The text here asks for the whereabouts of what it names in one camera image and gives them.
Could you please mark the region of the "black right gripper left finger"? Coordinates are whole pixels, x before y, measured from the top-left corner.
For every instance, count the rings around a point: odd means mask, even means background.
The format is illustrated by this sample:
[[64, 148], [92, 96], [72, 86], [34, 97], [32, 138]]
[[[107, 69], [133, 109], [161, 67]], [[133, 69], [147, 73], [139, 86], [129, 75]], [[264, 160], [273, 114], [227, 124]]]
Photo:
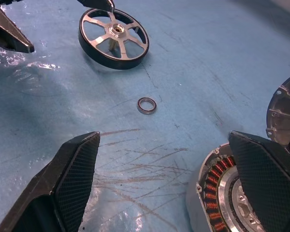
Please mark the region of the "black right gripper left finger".
[[63, 143], [22, 191], [0, 223], [0, 232], [78, 232], [100, 138], [93, 131]]

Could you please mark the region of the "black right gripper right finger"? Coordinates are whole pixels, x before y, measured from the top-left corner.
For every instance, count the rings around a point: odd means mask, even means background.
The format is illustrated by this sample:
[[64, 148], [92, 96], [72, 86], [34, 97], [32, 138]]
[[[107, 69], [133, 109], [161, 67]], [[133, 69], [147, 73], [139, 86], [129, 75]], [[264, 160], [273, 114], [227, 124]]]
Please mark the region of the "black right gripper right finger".
[[239, 131], [229, 143], [240, 181], [266, 232], [290, 232], [290, 154], [274, 141]]

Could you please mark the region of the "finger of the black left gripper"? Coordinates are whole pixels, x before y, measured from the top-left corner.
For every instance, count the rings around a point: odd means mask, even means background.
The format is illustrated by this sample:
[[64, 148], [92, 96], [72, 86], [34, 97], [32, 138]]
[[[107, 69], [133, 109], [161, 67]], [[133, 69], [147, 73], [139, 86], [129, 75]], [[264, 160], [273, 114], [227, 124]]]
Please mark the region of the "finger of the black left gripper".
[[14, 52], [33, 53], [34, 45], [1, 9], [2, 5], [19, 1], [22, 0], [0, 0], [0, 47]]
[[94, 8], [107, 12], [113, 12], [115, 5], [113, 0], [78, 0], [84, 7]]

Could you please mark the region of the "black rotor with silver spokes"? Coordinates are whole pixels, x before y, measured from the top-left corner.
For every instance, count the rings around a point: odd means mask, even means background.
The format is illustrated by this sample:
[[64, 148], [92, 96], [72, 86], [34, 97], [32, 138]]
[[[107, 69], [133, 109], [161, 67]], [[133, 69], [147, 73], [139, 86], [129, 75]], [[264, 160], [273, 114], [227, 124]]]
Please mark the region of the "black rotor with silver spokes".
[[[104, 34], [91, 40], [85, 33], [84, 24], [90, 23], [104, 30]], [[149, 50], [149, 37], [144, 27], [131, 15], [115, 9], [112, 13], [89, 9], [83, 13], [79, 21], [78, 40], [83, 51], [95, 62], [116, 70], [132, 69], [143, 61]], [[111, 56], [101, 51], [98, 46], [111, 40], [109, 50], [119, 48], [120, 57]], [[125, 42], [130, 41], [143, 49], [133, 58], [128, 56]]]

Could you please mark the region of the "grey metal housing cover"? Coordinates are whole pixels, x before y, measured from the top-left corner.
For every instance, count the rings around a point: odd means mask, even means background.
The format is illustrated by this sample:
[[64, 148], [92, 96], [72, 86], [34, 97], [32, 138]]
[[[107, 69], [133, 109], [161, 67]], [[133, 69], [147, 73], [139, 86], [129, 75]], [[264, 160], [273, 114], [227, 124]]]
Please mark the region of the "grey metal housing cover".
[[266, 114], [266, 134], [272, 141], [290, 143], [290, 78], [274, 92]]

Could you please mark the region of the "motor stator with copper coils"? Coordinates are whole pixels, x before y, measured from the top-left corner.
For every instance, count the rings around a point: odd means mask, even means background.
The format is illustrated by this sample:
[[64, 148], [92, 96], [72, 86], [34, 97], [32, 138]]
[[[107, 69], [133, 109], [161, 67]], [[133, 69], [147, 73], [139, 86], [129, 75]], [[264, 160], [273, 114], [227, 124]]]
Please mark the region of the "motor stator with copper coils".
[[243, 191], [229, 143], [212, 150], [192, 174], [186, 207], [193, 232], [265, 232]]

